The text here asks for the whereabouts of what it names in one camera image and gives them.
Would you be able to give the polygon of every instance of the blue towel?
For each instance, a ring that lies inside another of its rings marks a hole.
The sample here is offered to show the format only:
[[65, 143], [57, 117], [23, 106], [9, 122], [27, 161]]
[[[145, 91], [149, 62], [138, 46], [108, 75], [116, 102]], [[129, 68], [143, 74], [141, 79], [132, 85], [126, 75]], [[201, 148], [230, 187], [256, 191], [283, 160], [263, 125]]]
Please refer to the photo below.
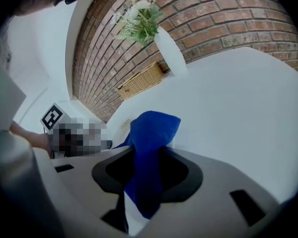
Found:
[[181, 119], [155, 111], [142, 113], [130, 124], [130, 132], [122, 146], [134, 146], [135, 172], [125, 192], [140, 213], [150, 219], [159, 209], [162, 184], [159, 173], [159, 148], [170, 143]]

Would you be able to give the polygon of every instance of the white surface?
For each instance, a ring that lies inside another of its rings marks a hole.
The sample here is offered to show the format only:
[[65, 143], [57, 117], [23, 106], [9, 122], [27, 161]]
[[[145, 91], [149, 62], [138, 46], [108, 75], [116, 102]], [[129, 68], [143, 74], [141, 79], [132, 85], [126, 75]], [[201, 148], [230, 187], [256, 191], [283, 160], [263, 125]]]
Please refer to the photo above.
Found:
[[187, 72], [183, 54], [172, 37], [161, 26], [158, 27], [154, 42], [174, 75]]
[[65, 46], [75, 4], [62, 2], [9, 23], [10, 76], [26, 95], [14, 120], [29, 131], [43, 133], [40, 118], [54, 102], [72, 118], [99, 120], [80, 101], [70, 100], [67, 90]]
[[38, 58], [60, 94], [70, 99], [65, 73], [65, 48], [69, 24], [76, 2], [64, 2], [33, 14]]
[[51, 80], [57, 88], [56, 94], [61, 99], [70, 99], [65, 75], [65, 48], [75, 4], [66, 5], [61, 2], [56, 7], [16, 16], [9, 23], [11, 77], [15, 79], [21, 74], [38, 75], [40, 82], [31, 80], [31, 83], [27, 83], [32, 92], [41, 92], [42, 85]]
[[[149, 110], [181, 118], [174, 147], [232, 164], [279, 202], [298, 189], [298, 73], [240, 48], [187, 65], [188, 73], [124, 101], [111, 133]], [[124, 138], [115, 137], [114, 145]]]

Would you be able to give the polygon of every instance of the black slot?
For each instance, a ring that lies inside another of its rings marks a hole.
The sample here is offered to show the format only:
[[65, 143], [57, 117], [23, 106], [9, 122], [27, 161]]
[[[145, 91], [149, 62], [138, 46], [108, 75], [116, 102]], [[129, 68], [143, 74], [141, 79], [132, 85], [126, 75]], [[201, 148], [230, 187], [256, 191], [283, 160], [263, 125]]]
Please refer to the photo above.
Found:
[[229, 194], [250, 227], [265, 217], [263, 210], [245, 190], [236, 190]]
[[66, 164], [66, 165], [63, 165], [63, 166], [55, 167], [55, 170], [56, 170], [56, 172], [60, 173], [60, 172], [70, 170], [70, 169], [73, 169], [73, 168], [74, 167], [72, 165]]

